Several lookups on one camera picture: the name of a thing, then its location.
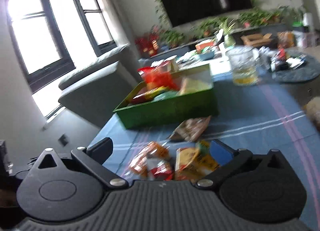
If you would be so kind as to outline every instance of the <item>white curtain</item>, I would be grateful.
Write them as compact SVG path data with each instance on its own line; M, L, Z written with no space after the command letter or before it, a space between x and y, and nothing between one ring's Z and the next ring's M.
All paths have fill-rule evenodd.
M136 48L130 25L121 11L117 0L98 0L104 19L106 20L113 40L118 46L130 44L136 58L140 54Z

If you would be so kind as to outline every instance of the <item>gray sofa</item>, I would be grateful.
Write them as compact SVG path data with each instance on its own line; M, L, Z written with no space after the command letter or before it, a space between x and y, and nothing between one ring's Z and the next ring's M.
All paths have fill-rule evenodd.
M116 47L60 81L59 103L102 128L117 105L142 81L129 45Z

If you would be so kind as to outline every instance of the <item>window sill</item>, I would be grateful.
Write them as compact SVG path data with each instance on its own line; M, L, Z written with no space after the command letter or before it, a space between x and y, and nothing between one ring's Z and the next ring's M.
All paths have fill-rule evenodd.
M42 130L45 131L49 128L49 126L52 124L52 122L59 117L59 115L65 111L65 107L60 105L58 106L54 111L52 111L51 114L49 114L46 119L47 122L45 123L45 125L42 127Z

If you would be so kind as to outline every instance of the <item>sofa cushion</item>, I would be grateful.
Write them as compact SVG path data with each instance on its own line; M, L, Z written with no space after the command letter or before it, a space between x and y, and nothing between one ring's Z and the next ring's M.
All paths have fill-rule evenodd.
M113 64L114 62L120 61L125 69L133 76L137 82L141 82L142 78L137 72L140 68L138 60L136 60L129 44L116 47L109 52L104 53L97 60L90 65L82 68L77 68L62 77L59 88L61 90L73 85L79 80L89 76L90 74Z

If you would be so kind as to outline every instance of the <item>glass jar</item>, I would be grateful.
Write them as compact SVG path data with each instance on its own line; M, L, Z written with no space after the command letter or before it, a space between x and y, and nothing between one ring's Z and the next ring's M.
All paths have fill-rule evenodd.
M258 75L253 58L253 47L236 46L226 52L229 58L233 83L236 85L256 84Z

